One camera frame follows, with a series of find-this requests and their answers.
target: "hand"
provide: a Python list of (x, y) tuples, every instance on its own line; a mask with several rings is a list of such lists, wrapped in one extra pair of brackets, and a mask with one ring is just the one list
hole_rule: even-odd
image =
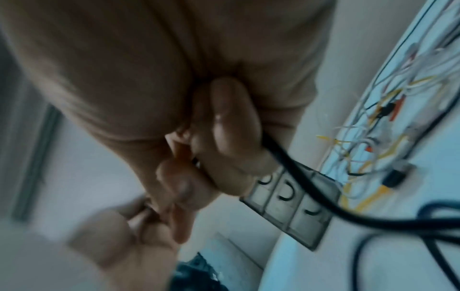
[[(4, 0), (0, 17), (43, 95), (124, 159), (158, 210), (179, 201), (174, 211), (187, 209), (180, 217), (191, 227), (218, 190), (242, 195), (276, 169), (262, 129), (289, 146), (316, 94), (333, 8), (334, 0)], [(200, 171), (173, 158), (166, 135)]]
[(119, 290), (166, 290), (176, 267), (179, 248), (173, 232), (180, 230), (167, 225), (167, 217), (160, 219), (145, 209), (144, 201), (101, 211), (68, 243), (95, 262)]

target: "multi-outlet wall plate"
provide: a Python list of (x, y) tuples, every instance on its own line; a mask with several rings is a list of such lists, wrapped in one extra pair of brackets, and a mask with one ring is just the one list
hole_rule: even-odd
[[(297, 164), (330, 200), (337, 202), (340, 190), (333, 179)], [(332, 218), (282, 167), (260, 179), (241, 201), (312, 251), (318, 247)]]

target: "fingernail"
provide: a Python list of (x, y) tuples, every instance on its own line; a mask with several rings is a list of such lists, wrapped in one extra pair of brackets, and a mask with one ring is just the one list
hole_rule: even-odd
[(234, 94), (235, 84), (229, 78), (217, 79), (211, 83), (211, 104), (217, 121), (230, 112)]
[(192, 194), (192, 183), (187, 177), (181, 175), (168, 175), (159, 178), (163, 186), (176, 196), (176, 200), (186, 199)]

